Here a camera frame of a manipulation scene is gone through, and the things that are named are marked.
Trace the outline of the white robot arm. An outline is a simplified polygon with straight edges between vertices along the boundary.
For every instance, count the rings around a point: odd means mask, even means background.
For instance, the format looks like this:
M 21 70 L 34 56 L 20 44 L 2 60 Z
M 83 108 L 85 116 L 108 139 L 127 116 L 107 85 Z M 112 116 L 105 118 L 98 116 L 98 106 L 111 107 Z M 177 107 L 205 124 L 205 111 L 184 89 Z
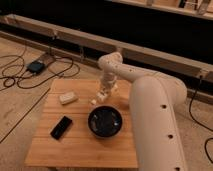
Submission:
M 118 52 L 98 59 L 102 99 L 119 77 L 131 83 L 129 109 L 139 171 L 188 171 L 174 108 L 183 103 L 182 80 L 123 62 Z

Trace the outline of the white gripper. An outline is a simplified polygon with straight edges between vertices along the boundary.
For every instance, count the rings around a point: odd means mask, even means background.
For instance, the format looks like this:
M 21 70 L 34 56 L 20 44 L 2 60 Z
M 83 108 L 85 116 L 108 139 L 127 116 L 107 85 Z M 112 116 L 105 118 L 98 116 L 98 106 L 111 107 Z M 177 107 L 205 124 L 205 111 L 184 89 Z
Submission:
M 114 73 L 104 71 L 100 78 L 100 91 L 97 93 L 97 101 L 103 103 L 107 99 L 107 94 L 111 95 L 118 91 L 118 85 L 116 84 L 117 76 Z

